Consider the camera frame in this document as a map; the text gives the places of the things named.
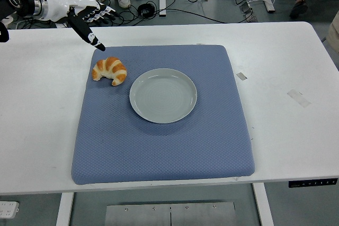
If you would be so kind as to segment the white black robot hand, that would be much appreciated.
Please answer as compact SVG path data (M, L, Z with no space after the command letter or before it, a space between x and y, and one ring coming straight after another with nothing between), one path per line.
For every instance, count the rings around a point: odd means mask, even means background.
M50 20L55 23L67 22L85 42L101 51L105 51L105 46L92 32L89 24L105 17L114 20L119 16L114 9L96 0L39 1L38 20Z

